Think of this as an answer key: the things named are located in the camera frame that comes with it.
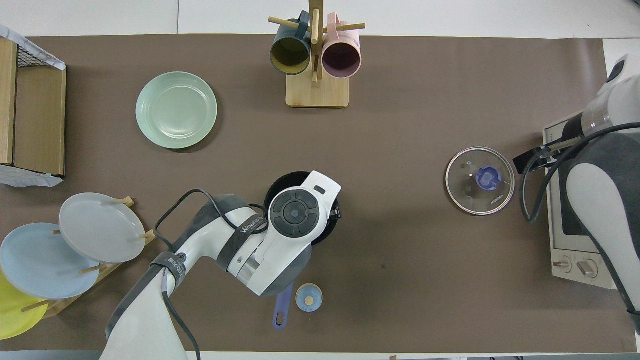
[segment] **white floor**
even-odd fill
[[[325,14],[365,22],[361,35],[601,38],[609,72],[640,54],[640,5],[631,0],[326,0]],[[32,36],[274,34],[269,16],[294,18],[306,0],[0,0],[0,24]],[[384,360],[396,354],[208,352],[204,359]],[[397,354],[399,359],[489,354]],[[517,354],[494,354],[513,356]]]

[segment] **pink mug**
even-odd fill
[[[346,79],[360,70],[360,35],[358,30],[337,31],[336,27],[348,25],[341,22],[337,13],[330,13],[322,48],[322,66],[324,71],[335,77]]]

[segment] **blue mug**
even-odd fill
[[[271,46],[271,63],[277,71],[287,75],[297,75],[307,69],[311,55],[311,34],[309,13],[302,11],[298,20],[289,19],[299,24],[297,29],[280,25],[276,38]]]

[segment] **circular button pad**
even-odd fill
[[[306,190],[289,190],[273,199],[269,212],[273,227],[289,238],[301,238],[316,228],[320,209],[316,197]]]

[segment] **brown tabletop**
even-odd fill
[[[272,40],[34,39],[68,65],[67,178],[55,188],[0,187],[0,238],[56,223],[76,193],[130,195],[149,228],[192,188],[262,202],[280,175],[318,170],[342,185],[344,218],[296,286],[318,284],[322,308],[292,305],[278,332],[275,298],[202,259],[172,297],[202,350],[635,351],[616,291],[551,275],[546,213],[529,225],[514,198],[495,215],[466,215],[443,182],[460,150],[487,146],[511,159],[541,143],[544,125],[581,110],[606,79],[601,41],[363,37],[349,107],[321,110],[285,105]],[[181,151],[148,141],[134,110],[145,84],[173,70],[204,79],[219,106],[212,133]],[[202,203],[189,202],[165,232],[177,236]],[[2,349],[104,348],[113,310],[162,250],[152,244]]]

